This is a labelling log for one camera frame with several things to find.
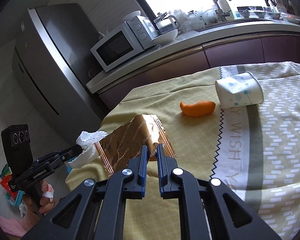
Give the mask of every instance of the gold wrapper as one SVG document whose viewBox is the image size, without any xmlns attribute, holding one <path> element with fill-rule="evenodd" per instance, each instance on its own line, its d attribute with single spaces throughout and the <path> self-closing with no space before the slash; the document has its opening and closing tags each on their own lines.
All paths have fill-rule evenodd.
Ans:
<svg viewBox="0 0 300 240">
<path fill-rule="evenodd" d="M 106 172 L 111 176 L 125 169 L 130 159 L 138 157 L 142 145 L 148 147 L 148 160 L 156 161 L 159 143 L 162 143 L 164 155 L 176 158 L 159 118 L 154 114 L 139 114 L 95 143 L 95 146 Z"/>
</svg>

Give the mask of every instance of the metal bolt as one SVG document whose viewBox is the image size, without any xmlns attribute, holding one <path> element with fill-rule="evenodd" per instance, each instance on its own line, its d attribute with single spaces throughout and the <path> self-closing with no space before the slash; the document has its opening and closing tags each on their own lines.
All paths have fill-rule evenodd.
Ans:
<svg viewBox="0 0 300 240">
<path fill-rule="evenodd" d="M 90 187 L 94 184 L 94 181 L 93 179 L 86 179 L 83 184 L 87 187 Z"/>
<path fill-rule="evenodd" d="M 221 185 L 221 180 L 217 179 L 217 178 L 213 178 L 210 182 L 213 186 L 220 186 Z"/>
<path fill-rule="evenodd" d="M 183 169 L 175 168 L 172 172 L 176 175 L 181 175 L 183 173 Z"/>
<path fill-rule="evenodd" d="M 128 175 L 132 174 L 132 170 L 130 170 L 130 169 L 124 169 L 122 171 L 122 174 L 128 176 Z"/>
</svg>

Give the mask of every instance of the patterned tablecloth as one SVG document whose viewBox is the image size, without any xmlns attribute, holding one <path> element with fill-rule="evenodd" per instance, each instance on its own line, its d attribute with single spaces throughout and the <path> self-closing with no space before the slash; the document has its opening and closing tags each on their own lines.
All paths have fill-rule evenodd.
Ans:
<svg viewBox="0 0 300 240">
<path fill-rule="evenodd" d="M 264 103 L 221 110 L 214 81 L 245 71 L 260 80 Z M 212 115 L 181 113 L 180 101 L 201 100 L 216 102 Z M 111 133 L 137 114 L 159 116 L 179 167 L 222 179 L 282 239 L 300 229 L 300 64 L 226 66 L 139 87 L 100 130 Z M 86 178 L 106 179 L 99 159 L 73 169 L 66 183 L 72 190 Z M 147 166 L 146 197 L 127 201 L 124 239 L 180 239 L 178 201 L 160 198 L 156 162 Z"/>
</svg>

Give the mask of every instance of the white microwave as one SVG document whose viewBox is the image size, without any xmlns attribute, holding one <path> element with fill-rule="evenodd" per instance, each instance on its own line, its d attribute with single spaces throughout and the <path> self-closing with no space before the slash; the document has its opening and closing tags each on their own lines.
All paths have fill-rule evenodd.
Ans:
<svg viewBox="0 0 300 240">
<path fill-rule="evenodd" d="M 107 72 L 154 46 L 152 39 L 158 35 L 148 18 L 135 16 L 105 35 L 91 52 Z"/>
</svg>

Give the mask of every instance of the white paper cup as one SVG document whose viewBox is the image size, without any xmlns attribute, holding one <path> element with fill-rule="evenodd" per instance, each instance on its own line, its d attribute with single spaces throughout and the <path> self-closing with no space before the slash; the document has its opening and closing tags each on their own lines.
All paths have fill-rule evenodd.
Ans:
<svg viewBox="0 0 300 240">
<path fill-rule="evenodd" d="M 221 108 L 262 104 L 261 85 L 251 72 L 219 79 L 215 82 Z"/>
</svg>

